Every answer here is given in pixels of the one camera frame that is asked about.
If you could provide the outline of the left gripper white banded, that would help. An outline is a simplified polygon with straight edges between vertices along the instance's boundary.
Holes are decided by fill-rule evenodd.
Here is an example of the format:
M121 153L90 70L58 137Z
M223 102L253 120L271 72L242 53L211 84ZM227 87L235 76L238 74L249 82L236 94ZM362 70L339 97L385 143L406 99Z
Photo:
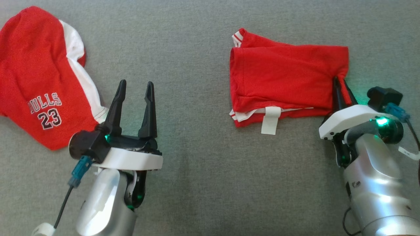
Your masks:
M108 129L108 135L105 138L111 145L111 149L105 160L102 163L94 163L94 166L100 170L117 169L127 174L128 183L124 201L129 209L136 209L142 204L145 197L147 172L162 169L163 156L154 139L157 138L158 132L153 82L147 84L144 98L146 108L142 125L138 131L140 139L135 136L120 136L122 133L121 112L126 95L126 85L125 79L120 81L104 122L104 126Z

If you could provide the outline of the right gripper white banded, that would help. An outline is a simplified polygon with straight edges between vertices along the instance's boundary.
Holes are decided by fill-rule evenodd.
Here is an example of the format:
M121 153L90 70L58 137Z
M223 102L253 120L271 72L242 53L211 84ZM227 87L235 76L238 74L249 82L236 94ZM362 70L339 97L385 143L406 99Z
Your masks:
M399 143L399 121L390 114L359 105L347 82L344 80L343 83L344 95L338 77L334 77L332 97L335 113L321 124L318 131L321 139L333 143L337 165L346 168L357 158L355 143L364 134L376 135L386 144Z

